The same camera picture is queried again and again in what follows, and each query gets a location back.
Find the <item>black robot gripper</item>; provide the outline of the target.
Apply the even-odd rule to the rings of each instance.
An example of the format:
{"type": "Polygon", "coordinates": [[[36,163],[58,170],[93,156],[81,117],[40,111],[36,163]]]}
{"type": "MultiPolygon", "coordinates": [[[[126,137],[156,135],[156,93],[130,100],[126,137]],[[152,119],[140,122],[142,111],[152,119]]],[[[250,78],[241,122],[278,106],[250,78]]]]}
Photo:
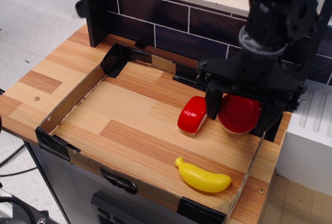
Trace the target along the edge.
{"type": "Polygon", "coordinates": [[[198,78],[206,83],[206,113],[215,120],[223,93],[262,103],[255,134],[262,137],[280,119],[283,111],[294,109],[307,90],[304,81],[281,68],[276,57],[241,50],[229,59],[201,60],[198,78]]]}

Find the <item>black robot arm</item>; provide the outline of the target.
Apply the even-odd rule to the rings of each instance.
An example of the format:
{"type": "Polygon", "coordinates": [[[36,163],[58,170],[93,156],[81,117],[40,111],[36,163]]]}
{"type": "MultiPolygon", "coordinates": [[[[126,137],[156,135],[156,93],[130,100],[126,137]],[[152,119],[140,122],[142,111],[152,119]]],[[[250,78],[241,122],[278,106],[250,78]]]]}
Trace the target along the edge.
{"type": "Polygon", "coordinates": [[[309,63],[302,48],[321,20],[317,7],[318,0],[250,0],[241,51],[198,64],[210,118],[231,133],[265,132],[298,107],[307,90],[299,74],[309,63]]]}

